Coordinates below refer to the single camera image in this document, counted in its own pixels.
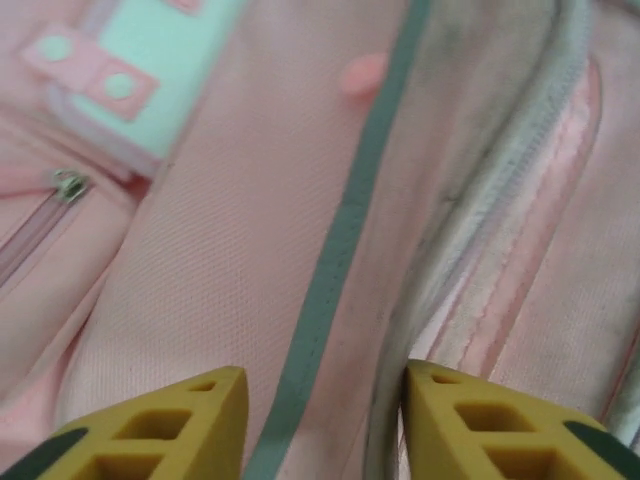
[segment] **zipper pull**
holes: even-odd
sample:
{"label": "zipper pull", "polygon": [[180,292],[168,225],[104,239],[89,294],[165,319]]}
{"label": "zipper pull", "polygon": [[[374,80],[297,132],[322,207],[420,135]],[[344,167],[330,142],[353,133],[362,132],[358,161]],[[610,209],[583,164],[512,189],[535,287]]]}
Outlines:
{"label": "zipper pull", "polygon": [[89,188],[89,177],[75,170],[56,170],[53,174],[56,198],[71,204],[81,198]]}

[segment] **mint green patch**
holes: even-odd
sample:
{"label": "mint green patch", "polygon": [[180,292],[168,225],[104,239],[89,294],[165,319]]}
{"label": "mint green patch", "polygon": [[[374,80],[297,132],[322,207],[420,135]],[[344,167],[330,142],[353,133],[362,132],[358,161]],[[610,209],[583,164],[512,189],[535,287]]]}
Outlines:
{"label": "mint green patch", "polygon": [[[159,88],[132,122],[82,95],[72,96],[74,107],[151,155],[167,157],[245,4],[206,1],[197,15],[185,15],[161,0],[122,0],[98,43],[153,76]],[[107,93],[126,98],[126,83],[123,78],[112,80]]]}
{"label": "mint green patch", "polygon": [[60,62],[71,55],[73,45],[67,37],[54,35],[40,40],[38,50],[50,62]]}
{"label": "mint green patch", "polygon": [[[244,480],[276,478],[311,396],[398,105],[428,18],[413,0],[391,56],[387,79],[367,118],[342,201],[316,265],[280,376],[276,396]],[[315,478],[308,472],[308,478]]]}
{"label": "mint green patch", "polygon": [[126,73],[111,75],[104,82],[104,89],[111,98],[123,100],[130,97],[135,88],[135,80]]}

